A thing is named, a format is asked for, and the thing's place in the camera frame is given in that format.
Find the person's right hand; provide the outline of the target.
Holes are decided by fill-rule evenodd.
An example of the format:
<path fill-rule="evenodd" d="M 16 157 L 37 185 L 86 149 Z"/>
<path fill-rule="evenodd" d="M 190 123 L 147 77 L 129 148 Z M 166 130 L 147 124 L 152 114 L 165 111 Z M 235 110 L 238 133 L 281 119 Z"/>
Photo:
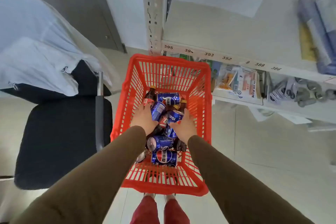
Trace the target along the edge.
<path fill-rule="evenodd" d="M 177 137 L 188 146 L 189 139 L 197 135 L 197 131 L 193 117 L 190 115 L 190 112 L 187 108 L 184 111 L 183 119 L 180 121 L 181 121 L 180 130 L 174 130 L 174 131 Z"/>

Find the blue soda can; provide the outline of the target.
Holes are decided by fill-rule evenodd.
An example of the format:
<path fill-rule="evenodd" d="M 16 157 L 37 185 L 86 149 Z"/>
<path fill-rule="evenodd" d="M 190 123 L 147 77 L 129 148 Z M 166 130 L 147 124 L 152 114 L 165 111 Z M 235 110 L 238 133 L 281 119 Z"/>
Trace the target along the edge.
<path fill-rule="evenodd" d="M 166 105 L 162 102 L 156 101 L 150 108 L 153 121 L 159 121 L 163 112 L 166 110 Z"/>
<path fill-rule="evenodd" d="M 178 121 L 183 119 L 183 116 L 183 112 L 180 112 L 178 110 L 172 110 L 169 112 L 167 124 L 177 123 Z"/>

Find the person's right forearm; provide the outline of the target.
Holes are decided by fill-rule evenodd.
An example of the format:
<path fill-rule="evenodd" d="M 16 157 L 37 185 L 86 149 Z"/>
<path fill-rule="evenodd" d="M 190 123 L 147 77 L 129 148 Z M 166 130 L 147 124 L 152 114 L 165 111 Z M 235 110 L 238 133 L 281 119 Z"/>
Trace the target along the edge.
<path fill-rule="evenodd" d="M 279 194 L 197 135 L 192 160 L 229 224 L 314 224 Z"/>

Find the white red tube packet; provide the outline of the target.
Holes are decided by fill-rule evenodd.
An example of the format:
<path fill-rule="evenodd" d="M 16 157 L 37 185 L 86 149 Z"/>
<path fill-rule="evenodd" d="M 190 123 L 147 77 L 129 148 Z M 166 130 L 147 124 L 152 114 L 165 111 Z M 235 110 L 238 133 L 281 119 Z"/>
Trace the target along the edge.
<path fill-rule="evenodd" d="M 240 67 L 237 73 L 237 92 L 240 99 L 257 99 L 257 71 Z"/>

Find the dark hand tools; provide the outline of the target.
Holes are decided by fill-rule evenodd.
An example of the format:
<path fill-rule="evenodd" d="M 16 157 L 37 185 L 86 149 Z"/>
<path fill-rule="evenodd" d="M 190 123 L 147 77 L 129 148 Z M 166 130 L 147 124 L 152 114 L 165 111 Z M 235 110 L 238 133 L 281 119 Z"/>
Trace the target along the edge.
<path fill-rule="evenodd" d="M 271 87 L 271 76 L 269 72 L 257 70 L 259 78 L 259 91 L 261 98 L 268 100 L 268 94 Z"/>

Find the red plastic shopping basket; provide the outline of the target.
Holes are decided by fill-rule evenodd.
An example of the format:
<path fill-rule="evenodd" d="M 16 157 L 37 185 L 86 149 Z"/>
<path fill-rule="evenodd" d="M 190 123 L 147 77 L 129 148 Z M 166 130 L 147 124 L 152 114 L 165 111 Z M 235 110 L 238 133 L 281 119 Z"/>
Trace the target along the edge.
<path fill-rule="evenodd" d="M 116 110 L 111 141 L 125 132 L 134 111 L 149 87 L 158 93 L 180 93 L 187 100 L 187 108 L 194 118 L 197 134 L 211 144 L 212 94 L 210 66 L 204 62 L 187 61 L 166 56 L 134 54 L 128 64 L 125 81 Z M 135 163 L 122 183 L 124 188 L 156 194 L 186 194 L 203 196 L 208 188 L 194 164 L 189 150 L 178 152 L 176 167 L 155 165 L 147 155 Z"/>

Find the black office chair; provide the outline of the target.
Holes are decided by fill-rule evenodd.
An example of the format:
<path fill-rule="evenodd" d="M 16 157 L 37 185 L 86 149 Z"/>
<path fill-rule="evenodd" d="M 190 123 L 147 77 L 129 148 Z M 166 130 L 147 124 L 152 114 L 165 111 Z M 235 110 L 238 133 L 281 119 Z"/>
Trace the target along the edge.
<path fill-rule="evenodd" d="M 36 106 L 30 112 L 16 159 L 14 184 L 21 190 L 48 189 L 107 146 L 113 128 L 107 86 L 98 95 L 99 77 L 81 60 L 71 72 L 78 94 L 64 94 L 20 83 L 1 93 Z"/>

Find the white metal shelf rack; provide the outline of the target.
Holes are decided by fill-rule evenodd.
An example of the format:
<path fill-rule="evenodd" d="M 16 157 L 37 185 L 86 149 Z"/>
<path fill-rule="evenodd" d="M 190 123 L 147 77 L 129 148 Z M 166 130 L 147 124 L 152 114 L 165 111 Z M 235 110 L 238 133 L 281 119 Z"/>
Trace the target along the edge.
<path fill-rule="evenodd" d="M 269 72 L 267 91 L 287 77 L 336 89 L 336 77 L 301 59 L 294 0 L 263 0 L 254 18 L 191 2 L 143 0 L 149 52 L 185 53 L 201 59 Z"/>

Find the yellow packet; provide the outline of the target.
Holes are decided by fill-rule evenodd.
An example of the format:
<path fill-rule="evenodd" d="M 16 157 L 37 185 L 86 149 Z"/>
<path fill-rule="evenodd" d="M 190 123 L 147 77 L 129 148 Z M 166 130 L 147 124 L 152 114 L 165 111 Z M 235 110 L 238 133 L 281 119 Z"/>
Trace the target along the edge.
<path fill-rule="evenodd" d="M 313 44 L 312 35 L 305 23 L 299 24 L 299 41 L 301 49 L 301 59 L 316 63 L 315 46 Z"/>

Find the pile of grey metal parts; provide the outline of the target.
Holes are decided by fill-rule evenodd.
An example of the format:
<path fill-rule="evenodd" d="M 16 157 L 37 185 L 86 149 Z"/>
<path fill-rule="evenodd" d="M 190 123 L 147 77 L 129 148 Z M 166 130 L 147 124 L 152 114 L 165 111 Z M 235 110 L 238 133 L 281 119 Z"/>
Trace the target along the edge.
<path fill-rule="evenodd" d="M 297 86 L 295 102 L 299 107 L 336 100 L 336 86 L 328 87 L 318 82 L 297 77 L 295 77 L 295 82 Z"/>

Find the blue packet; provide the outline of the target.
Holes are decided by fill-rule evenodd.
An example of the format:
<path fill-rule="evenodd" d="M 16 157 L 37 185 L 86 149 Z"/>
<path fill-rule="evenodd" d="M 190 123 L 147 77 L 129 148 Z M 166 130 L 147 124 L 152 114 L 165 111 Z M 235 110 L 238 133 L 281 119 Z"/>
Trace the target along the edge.
<path fill-rule="evenodd" d="M 222 63 L 219 62 L 219 61 L 213 61 L 213 60 L 209 61 L 209 66 L 210 66 L 210 69 L 211 69 L 211 84 L 212 85 L 215 85 L 215 83 L 216 83 L 216 79 L 219 76 L 219 71 L 220 71 L 221 65 L 222 65 Z"/>

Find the orange item packet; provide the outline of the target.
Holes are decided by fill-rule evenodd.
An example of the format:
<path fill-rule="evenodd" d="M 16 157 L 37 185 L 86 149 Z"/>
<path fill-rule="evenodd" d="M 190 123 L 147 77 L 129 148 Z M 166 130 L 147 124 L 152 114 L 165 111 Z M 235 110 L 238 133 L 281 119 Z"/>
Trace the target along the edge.
<path fill-rule="evenodd" d="M 240 66 L 222 64 L 216 80 L 215 89 L 233 92 L 233 86 L 231 84 L 234 81 L 239 69 Z"/>

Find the person's left forearm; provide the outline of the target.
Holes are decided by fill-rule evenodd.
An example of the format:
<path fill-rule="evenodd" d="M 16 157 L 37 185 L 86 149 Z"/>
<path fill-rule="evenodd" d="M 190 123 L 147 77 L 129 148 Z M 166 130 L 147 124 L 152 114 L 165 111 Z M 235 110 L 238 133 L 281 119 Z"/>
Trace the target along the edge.
<path fill-rule="evenodd" d="M 135 125 L 74 168 L 10 224 L 102 224 L 148 132 Z"/>

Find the red trousers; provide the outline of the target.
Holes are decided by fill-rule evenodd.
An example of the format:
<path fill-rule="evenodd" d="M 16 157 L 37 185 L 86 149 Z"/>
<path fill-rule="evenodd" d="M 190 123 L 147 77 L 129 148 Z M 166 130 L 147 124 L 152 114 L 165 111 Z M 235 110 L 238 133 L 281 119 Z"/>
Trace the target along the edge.
<path fill-rule="evenodd" d="M 156 201 L 151 197 L 143 197 L 130 224 L 160 224 Z M 176 199 L 165 202 L 164 224 L 190 224 L 188 216 Z"/>

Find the person's left hand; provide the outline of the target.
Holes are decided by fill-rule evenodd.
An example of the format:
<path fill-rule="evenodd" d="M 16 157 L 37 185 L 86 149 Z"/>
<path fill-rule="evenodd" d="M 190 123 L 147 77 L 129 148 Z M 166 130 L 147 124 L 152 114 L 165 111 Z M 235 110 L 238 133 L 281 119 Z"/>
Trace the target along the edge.
<path fill-rule="evenodd" d="M 150 118 L 152 118 L 150 106 L 149 105 L 144 106 L 143 104 L 141 104 L 136 109 L 135 114 L 133 115 L 130 127 L 134 126 L 141 127 L 145 131 L 146 136 L 148 136 L 154 131 L 150 130 Z"/>

